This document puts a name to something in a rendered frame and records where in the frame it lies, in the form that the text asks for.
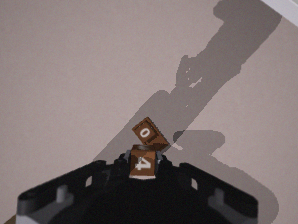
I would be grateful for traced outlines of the brown cube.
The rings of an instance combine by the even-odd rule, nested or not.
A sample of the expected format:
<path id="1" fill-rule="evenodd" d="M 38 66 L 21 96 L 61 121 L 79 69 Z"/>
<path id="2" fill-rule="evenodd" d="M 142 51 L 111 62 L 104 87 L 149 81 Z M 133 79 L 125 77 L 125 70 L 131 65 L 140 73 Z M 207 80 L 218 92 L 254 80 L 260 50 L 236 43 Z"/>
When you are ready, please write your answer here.
<path id="1" fill-rule="evenodd" d="M 131 149 L 131 176 L 155 175 L 156 150 L 153 145 L 134 144 Z"/>
<path id="2" fill-rule="evenodd" d="M 146 141 L 148 141 L 151 137 L 153 137 L 155 135 L 155 130 L 148 123 L 148 121 L 145 121 L 138 128 L 136 128 L 135 133 L 140 138 L 140 140 L 143 143 L 145 143 Z"/>

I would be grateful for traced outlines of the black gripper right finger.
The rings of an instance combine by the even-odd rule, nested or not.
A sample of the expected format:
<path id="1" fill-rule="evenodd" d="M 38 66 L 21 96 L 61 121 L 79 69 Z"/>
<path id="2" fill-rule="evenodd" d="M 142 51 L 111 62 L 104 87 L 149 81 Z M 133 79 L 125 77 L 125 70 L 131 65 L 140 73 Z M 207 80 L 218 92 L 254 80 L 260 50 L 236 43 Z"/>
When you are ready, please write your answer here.
<path id="1" fill-rule="evenodd" d="M 165 155 L 156 151 L 155 178 L 158 178 L 157 188 L 179 193 L 183 189 L 217 210 L 232 224 L 258 224 L 258 200 L 255 197 L 189 163 L 173 167 Z M 197 182 L 197 190 L 192 187 L 192 179 Z"/>

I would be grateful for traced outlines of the brown rectangular tray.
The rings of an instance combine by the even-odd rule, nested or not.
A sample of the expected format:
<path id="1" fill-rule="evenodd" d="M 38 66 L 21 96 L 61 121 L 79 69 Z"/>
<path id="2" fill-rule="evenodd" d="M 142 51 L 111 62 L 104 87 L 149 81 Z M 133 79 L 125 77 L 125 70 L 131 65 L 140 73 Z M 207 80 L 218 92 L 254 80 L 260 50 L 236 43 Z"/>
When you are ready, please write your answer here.
<path id="1" fill-rule="evenodd" d="M 152 126 L 152 128 L 155 130 L 155 135 L 151 137 L 148 141 L 143 143 L 143 145 L 153 145 L 155 147 L 156 151 L 162 151 L 165 147 L 167 147 L 169 144 L 165 140 L 165 138 L 162 136 L 162 134 L 158 131 L 158 129 L 155 127 L 155 125 L 152 123 L 152 121 L 146 117 L 144 120 L 142 120 L 140 123 L 138 123 L 136 126 L 132 128 L 133 132 L 135 133 L 136 128 L 138 128 L 141 124 L 143 124 L 145 121 L 148 121 L 148 123 Z M 136 133 L 135 133 L 136 134 Z M 137 134 L 136 134 L 137 136 Z M 138 136 L 137 136 L 138 137 Z M 138 137 L 139 138 L 139 137 Z M 140 139 L 140 138 L 139 138 Z"/>

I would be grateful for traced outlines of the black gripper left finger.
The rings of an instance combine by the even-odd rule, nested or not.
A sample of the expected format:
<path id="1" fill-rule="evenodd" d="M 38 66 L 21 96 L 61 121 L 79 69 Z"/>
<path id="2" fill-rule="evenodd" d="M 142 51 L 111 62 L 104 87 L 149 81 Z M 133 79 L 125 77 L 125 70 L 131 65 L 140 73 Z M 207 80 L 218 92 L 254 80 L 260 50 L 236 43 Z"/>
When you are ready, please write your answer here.
<path id="1" fill-rule="evenodd" d="M 104 186 L 105 193 L 129 188 L 130 166 L 131 150 L 127 150 L 114 164 L 97 160 L 24 191 L 17 200 L 16 224 L 48 224 L 58 212 Z"/>

